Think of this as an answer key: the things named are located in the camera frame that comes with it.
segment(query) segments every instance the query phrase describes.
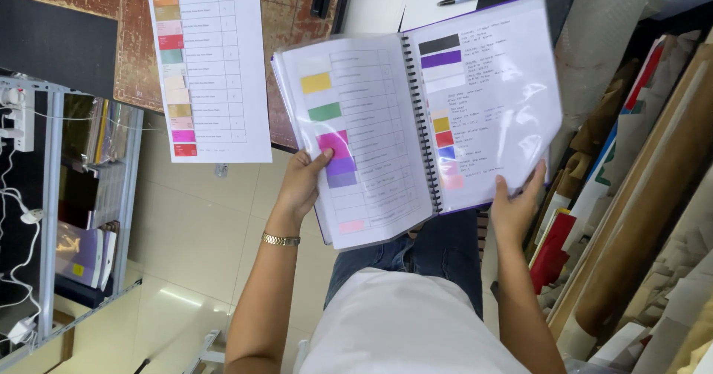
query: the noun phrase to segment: white t-shirt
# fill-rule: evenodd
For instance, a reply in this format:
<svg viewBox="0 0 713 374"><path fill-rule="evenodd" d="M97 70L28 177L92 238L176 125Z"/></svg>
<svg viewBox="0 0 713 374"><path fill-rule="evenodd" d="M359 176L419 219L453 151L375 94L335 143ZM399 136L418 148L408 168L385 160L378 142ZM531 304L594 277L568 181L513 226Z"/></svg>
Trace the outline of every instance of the white t-shirt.
<svg viewBox="0 0 713 374"><path fill-rule="evenodd" d="M455 283L378 269L355 273L334 295L299 372L530 373Z"/></svg>

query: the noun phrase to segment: hand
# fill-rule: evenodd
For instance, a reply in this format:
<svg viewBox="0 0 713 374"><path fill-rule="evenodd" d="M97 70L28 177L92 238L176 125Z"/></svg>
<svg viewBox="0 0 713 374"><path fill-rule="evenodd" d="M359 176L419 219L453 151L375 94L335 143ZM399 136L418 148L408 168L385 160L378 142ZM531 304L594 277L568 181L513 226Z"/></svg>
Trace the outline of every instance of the hand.
<svg viewBox="0 0 713 374"><path fill-rule="evenodd" d="M326 149L312 161L304 149L294 154L287 163L280 194L272 210L278 214L287 214L296 224L301 224L315 205L317 176L333 155L332 149Z"/></svg>
<svg viewBox="0 0 713 374"><path fill-rule="evenodd" d="M493 229L499 245L520 247L522 238L528 230L537 211L537 193L545 183L545 160L540 160L535 168L532 179L525 184L520 196L508 197L508 184L505 178L495 177L495 200L492 207Z"/></svg>

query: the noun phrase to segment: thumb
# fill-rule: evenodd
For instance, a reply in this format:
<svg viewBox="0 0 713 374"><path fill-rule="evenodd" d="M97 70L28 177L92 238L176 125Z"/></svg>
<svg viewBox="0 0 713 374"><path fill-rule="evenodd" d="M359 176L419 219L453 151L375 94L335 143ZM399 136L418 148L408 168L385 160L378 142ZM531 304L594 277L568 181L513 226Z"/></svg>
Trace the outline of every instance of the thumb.
<svg viewBox="0 0 713 374"><path fill-rule="evenodd" d="M307 169L309 169L309 172L311 172L314 175L318 174L322 169L324 169L326 167L326 165L329 163L329 160L332 159L332 156L334 156L334 150L332 150L332 149L324 150L321 154L319 154L318 157L316 157L315 160L313 160L307 166Z"/></svg>
<svg viewBox="0 0 713 374"><path fill-rule="evenodd" d="M495 175L495 199L497 204L508 203L508 183L501 175Z"/></svg>

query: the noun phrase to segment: metal shelf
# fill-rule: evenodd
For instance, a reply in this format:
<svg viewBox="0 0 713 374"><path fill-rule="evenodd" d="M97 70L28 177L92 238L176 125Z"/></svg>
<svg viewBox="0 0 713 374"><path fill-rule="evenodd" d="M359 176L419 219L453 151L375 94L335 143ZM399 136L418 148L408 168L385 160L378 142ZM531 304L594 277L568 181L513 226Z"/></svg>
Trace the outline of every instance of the metal shelf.
<svg viewBox="0 0 713 374"><path fill-rule="evenodd" d="M128 134L126 144L126 157L121 161L127 165L124 178L123 194L121 196L120 224L121 229L117 237L116 258L114 261L113 288L111 296L107 297L100 306L79 316L74 322L61 327L53 332L52 315L54 308L54 278L55 278L55 247L58 222L59 199L59 170L61 165L62 144L62 119L64 112L65 94L84 94L71 88L58 86L37 80L23 80L20 78L0 77L0 88L22 88L24 91L45 91L47 96L47 119L45 132L44 154L44 179L42 209L45 216L41 223L39 247L35 253L40 253L40 281L38 302L42 311L37 318L37 336L22 348L0 359L0 372L22 360L32 351L52 341L54 338L74 328L90 315L112 303L125 293L141 284L141 279L123 288L126 277L126 263L131 230L131 215L133 212L134 192L136 189L136 171L138 168L138 153L141 144L141 130L132 130ZM143 125L143 111L136 110L128 126L141 129Z"/></svg>

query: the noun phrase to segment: jeans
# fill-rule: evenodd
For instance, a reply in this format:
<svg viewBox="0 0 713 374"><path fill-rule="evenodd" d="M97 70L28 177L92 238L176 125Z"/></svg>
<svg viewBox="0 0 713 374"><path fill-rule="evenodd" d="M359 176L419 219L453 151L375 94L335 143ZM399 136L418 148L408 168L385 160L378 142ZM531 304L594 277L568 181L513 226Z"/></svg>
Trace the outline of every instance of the jeans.
<svg viewBox="0 0 713 374"><path fill-rule="evenodd" d="M474 208L427 221L414 240L404 234L388 243L341 252L334 261L325 308L346 280L365 268L450 280L463 289L483 319L478 211Z"/></svg>

